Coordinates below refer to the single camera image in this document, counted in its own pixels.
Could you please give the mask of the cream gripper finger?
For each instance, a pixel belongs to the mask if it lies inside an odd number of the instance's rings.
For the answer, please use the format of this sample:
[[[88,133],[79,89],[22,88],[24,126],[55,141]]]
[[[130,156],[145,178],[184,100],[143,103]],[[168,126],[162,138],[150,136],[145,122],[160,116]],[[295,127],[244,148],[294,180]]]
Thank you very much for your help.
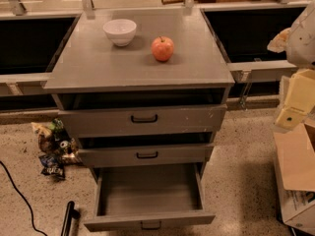
[[[290,33],[290,28],[284,29],[279,32],[267,45],[269,51],[281,53],[286,50],[286,43]]]

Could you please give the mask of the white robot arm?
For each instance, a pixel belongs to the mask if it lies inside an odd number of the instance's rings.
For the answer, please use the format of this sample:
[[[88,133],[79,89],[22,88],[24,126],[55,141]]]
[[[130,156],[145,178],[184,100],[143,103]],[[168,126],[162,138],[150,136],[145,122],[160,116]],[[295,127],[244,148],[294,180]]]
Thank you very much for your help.
[[[315,1],[311,1],[290,28],[282,30],[267,45],[269,51],[286,53],[298,68],[315,68]]]

